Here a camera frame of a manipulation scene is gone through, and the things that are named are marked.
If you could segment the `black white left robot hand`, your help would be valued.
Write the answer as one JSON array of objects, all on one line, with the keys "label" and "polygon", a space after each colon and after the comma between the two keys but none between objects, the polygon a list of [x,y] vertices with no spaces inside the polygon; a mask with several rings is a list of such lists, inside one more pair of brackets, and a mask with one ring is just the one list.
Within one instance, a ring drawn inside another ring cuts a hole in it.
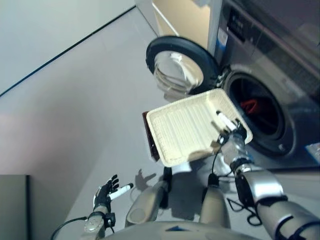
[{"label": "black white left robot hand", "polygon": [[115,174],[109,178],[106,183],[100,186],[93,197],[93,209],[105,207],[108,213],[111,213],[111,202],[124,195],[134,187],[132,182],[120,187],[118,175]]}]

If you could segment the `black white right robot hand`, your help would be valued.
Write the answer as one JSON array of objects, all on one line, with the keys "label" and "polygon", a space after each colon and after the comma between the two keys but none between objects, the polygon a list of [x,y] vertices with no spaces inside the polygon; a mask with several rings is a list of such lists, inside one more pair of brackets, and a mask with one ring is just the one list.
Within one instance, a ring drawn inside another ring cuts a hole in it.
[{"label": "black white right robot hand", "polygon": [[220,110],[216,111],[216,115],[226,126],[226,129],[219,131],[219,135],[217,137],[218,143],[222,144],[227,142],[233,135],[238,135],[243,140],[247,138],[247,130],[238,118],[236,118],[235,121],[232,121]]}]

